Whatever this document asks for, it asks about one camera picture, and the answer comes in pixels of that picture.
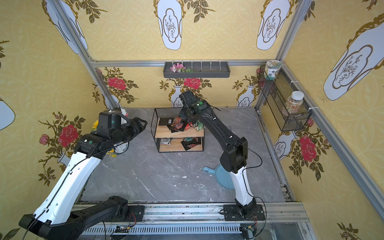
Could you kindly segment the red black tea bag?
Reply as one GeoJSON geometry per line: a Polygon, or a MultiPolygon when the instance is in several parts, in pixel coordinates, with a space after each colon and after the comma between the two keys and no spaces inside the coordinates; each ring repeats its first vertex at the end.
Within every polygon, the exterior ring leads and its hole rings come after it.
{"type": "Polygon", "coordinates": [[[171,133],[184,132],[188,130],[191,125],[190,122],[184,120],[180,117],[174,119],[174,122],[171,126],[167,126],[171,133]]]}

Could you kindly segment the black tea bag with barcode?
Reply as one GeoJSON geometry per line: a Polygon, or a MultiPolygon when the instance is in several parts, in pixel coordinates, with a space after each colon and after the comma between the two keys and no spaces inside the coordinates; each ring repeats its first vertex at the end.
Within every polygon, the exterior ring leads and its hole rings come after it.
{"type": "Polygon", "coordinates": [[[159,118],[159,126],[171,126],[174,122],[174,118],[159,118]]]}

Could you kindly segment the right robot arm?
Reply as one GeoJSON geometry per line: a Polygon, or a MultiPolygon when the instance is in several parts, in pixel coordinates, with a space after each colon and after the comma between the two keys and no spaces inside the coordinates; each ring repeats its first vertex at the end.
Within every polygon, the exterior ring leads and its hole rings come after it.
{"type": "Polygon", "coordinates": [[[247,177],[248,141],[239,138],[218,118],[206,100],[195,96],[191,91],[179,95],[183,107],[179,117],[188,121],[199,121],[216,138],[223,149],[220,163],[224,170],[231,176],[236,193],[235,202],[238,214],[242,220],[258,219],[265,221],[267,211],[265,205],[257,204],[256,197],[252,194],[247,177]]]}

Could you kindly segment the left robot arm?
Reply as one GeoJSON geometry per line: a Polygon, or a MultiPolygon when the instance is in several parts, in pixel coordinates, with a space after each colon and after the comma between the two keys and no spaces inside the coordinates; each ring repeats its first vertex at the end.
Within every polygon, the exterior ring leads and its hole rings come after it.
{"type": "Polygon", "coordinates": [[[110,150],[129,143],[146,129],[147,121],[127,118],[119,109],[99,114],[96,131],[84,135],[74,148],[65,172],[33,214],[19,226],[45,240],[76,240],[88,228],[109,220],[126,220],[128,201],[118,196],[80,211],[72,211],[91,173],[110,150]]]}

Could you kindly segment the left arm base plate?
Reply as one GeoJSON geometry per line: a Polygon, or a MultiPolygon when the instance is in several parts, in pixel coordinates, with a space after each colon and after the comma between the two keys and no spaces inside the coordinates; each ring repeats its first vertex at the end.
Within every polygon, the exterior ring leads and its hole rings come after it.
{"type": "Polygon", "coordinates": [[[145,206],[143,205],[136,205],[136,206],[128,206],[128,216],[126,220],[128,222],[142,222],[144,213],[145,213],[145,206]]]}

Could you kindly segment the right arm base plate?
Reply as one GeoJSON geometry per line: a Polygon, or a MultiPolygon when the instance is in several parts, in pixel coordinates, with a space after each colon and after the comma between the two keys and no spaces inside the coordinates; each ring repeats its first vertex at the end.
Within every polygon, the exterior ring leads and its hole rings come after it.
{"type": "Polygon", "coordinates": [[[245,213],[237,205],[224,205],[223,209],[219,212],[224,216],[225,221],[265,221],[266,215],[262,205],[255,205],[251,207],[250,212],[245,213]]]}

